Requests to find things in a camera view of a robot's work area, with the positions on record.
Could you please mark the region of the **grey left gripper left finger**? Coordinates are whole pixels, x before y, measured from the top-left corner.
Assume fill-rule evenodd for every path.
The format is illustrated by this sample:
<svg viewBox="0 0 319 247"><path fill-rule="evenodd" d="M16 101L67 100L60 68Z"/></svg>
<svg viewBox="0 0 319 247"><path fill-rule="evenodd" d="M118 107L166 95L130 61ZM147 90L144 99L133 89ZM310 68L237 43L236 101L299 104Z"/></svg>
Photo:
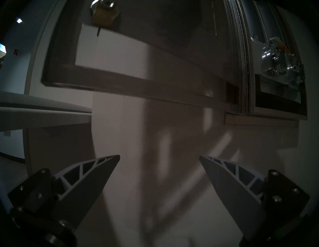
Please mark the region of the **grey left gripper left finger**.
<svg viewBox="0 0 319 247"><path fill-rule="evenodd" d="M76 247L74 234L91 209L120 155L73 164L55 175L44 168L17 185L7 196L14 245Z"/></svg>

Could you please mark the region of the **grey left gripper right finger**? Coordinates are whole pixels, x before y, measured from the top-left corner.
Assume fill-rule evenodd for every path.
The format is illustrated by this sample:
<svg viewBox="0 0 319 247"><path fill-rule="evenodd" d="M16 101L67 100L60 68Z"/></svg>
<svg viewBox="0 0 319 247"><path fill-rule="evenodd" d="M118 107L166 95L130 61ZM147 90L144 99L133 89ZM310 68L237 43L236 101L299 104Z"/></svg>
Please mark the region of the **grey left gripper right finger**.
<svg viewBox="0 0 319 247"><path fill-rule="evenodd" d="M297 247L301 213L310 196L284 174L267 176L239 163L211 156L199 161L214 190L243 234L240 247Z"/></svg>

